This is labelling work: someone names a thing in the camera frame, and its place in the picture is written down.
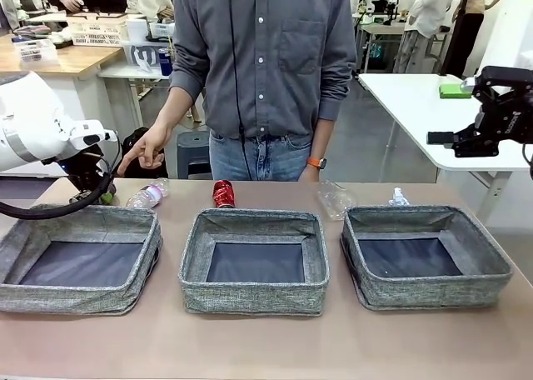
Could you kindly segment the person's right hand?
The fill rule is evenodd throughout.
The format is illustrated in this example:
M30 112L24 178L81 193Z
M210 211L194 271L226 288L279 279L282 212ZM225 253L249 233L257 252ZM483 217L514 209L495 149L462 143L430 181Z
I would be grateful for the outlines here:
M156 169L162 165L164 154L161 150L166 145L170 133L168 128L154 124L126 153L117 168L117 175L123 177L129 165L138 161L143 169Z

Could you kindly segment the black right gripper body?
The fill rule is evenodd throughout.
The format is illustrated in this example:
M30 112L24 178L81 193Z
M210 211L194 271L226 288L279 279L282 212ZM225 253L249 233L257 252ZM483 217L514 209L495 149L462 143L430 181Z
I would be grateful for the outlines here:
M481 105L478 132L495 142L532 143L532 92L509 91Z

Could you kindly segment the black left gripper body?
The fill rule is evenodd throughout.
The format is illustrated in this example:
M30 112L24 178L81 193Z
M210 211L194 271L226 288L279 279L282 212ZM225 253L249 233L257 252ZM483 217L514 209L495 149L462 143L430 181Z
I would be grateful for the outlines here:
M92 193L95 190L106 193L110 182L100 187L102 177L108 172L102 149L92 145L78 154L62 160L62 169L67 178L80 193Z

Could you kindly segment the person's left hand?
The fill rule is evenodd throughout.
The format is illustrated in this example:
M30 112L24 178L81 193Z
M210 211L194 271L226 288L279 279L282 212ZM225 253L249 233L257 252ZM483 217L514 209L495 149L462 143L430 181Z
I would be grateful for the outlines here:
M299 182L317 183L320 180L321 170L317 167L307 165L298 178Z

